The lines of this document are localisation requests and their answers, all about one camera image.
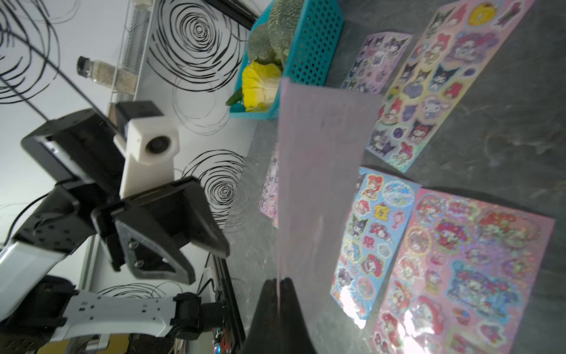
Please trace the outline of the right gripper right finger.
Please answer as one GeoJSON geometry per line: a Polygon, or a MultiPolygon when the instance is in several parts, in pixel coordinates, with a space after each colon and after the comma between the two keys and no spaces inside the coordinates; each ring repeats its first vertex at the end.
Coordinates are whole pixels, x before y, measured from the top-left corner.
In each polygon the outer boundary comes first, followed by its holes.
{"type": "Polygon", "coordinates": [[[279,318],[282,353],[316,353],[290,278],[280,283],[279,318]]]}

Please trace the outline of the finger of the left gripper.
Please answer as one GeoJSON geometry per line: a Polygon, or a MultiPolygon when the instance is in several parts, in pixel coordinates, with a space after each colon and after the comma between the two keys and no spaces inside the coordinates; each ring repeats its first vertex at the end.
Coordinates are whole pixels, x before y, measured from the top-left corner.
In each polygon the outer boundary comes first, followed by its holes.
{"type": "Polygon", "coordinates": [[[230,245],[212,215],[200,181],[194,177],[186,177],[175,181],[175,186],[182,189],[187,237],[190,243],[226,259],[230,255],[230,245]]]}
{"type": "Polygon", "coordinates": [[[181,252],[189,241],[184,202],[136,205],[122,201],[112,205],[110,217],[125,264],[135,278],[195,282],[194,267],[181,252]]]}

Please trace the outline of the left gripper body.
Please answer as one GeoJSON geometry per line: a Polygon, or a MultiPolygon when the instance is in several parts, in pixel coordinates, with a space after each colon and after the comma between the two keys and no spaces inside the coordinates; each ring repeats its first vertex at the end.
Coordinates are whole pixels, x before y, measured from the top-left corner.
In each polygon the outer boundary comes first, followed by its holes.
{"type": "Polygon", "coordinates": [[[99,206],[91,219],[116,272],[193,272],[181,249],[208,241],[208,201],[192,176],[99,206]]]}

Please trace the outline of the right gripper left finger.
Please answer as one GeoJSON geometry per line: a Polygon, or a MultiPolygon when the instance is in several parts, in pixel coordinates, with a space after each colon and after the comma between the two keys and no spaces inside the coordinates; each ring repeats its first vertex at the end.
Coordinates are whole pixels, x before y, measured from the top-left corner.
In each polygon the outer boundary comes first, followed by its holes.
{"type": "Polygon", "coordinates": [[[277,280],[266,280],[241,353],[280,353],[277,280]]]}

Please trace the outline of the pink My Melody sticker sheet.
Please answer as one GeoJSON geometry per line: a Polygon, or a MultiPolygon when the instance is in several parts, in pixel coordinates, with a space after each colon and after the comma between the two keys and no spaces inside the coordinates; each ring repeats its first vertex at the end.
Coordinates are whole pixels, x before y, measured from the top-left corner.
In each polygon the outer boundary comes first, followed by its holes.
{"type": "Polygon", "coordinates": [[[371,335],[378,353],[509,353],[552,218],[421,189],[371,335]]]}

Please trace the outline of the purple holographic Kuromi sheet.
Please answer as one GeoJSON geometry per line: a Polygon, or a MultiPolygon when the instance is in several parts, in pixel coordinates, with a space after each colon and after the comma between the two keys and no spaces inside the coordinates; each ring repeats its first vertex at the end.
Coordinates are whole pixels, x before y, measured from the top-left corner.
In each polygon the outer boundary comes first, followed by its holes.
{"type": "Polygon", "coordinates": [[[392,31],[369,35],[341,88],[379,94],[413,37],[411,34],[392,31]]]}

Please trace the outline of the yellow pink sticker sheet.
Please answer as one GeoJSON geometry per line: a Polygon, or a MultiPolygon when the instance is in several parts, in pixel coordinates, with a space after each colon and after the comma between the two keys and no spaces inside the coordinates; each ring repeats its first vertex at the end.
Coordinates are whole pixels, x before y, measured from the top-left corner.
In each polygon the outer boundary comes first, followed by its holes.
{"type": "Polygon", "coordinates": [[[533,4],[440,7],[384,97],[368,152],[406,172],[533,4]]]}

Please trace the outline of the blue glitter sticker sheet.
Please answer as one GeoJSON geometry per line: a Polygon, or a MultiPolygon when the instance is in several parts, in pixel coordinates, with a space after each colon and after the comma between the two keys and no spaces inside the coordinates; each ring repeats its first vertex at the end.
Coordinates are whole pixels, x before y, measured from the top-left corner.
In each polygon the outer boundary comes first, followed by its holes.
{"type": "Polygon", "coordinates": [[[274,227],[279,226],[277,205],[279,194],[279,145],[275,144],[274,151],[271,156],[268,172],[262,187],[262,193],[259,200],[259,211],[268,217],[274,227]]]}

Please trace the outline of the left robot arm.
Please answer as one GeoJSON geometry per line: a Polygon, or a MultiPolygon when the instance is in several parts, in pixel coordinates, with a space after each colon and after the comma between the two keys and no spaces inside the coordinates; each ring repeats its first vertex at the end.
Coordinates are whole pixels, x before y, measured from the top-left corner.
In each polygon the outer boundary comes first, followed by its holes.
{"type": "Polygon", "coordinates": [[[49,342],[141,333],[195,340],[221,328],[224,302],[190,292],[110,297],[51,275],[99,236],[111,266],[140,280],[191,285],[188,244],[226,258],[230,249],[198,178],[175,178],[178,129],[151,102],[116,105],[114,122],[86,109],[51,120],[22,147],[55,186],[1,251],[1,351],[29,353],[49,342]]]}

